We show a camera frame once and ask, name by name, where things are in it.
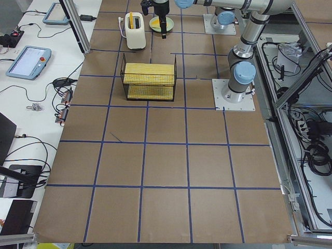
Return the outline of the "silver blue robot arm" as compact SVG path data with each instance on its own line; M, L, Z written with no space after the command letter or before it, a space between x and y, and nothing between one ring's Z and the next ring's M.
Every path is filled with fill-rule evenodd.
M175 3L182 9L197 4L252 12L239 42L228 54L231 77L228 85L222 89L222 97L227 102L240 103L246 95L247 87L253 82L256 75L256 68L250 62L253 57L253 47L257 44L270 16L287 10L293 1L176 1Z
M169 1L141 1L143 15L148 15L148 9L152 7L154 14L157 15L161 37L167 37L167 15L170 12ZM214 17L211 20L211 26L215 29L225 28L235 20L234 9L226 7L216 7Z

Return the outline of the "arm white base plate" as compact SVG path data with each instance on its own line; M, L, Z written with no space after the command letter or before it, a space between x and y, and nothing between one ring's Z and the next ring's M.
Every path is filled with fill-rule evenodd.
M236 35L236 28L233 23L221 25L215 14L204 14L204 29L206 34L214 35Z
M250 87L243 93L235 93L229 89L228 82L228 79L212 79L215 109L254 112L256 109Z

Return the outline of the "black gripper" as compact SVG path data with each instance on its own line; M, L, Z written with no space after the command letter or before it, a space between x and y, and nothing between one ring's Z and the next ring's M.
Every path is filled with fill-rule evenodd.
M143 15L148 15L149 7L154 7L154 12L159 16L162 39L167 37L167 19L166 15L170 12L169 0L142 0L141 8Z

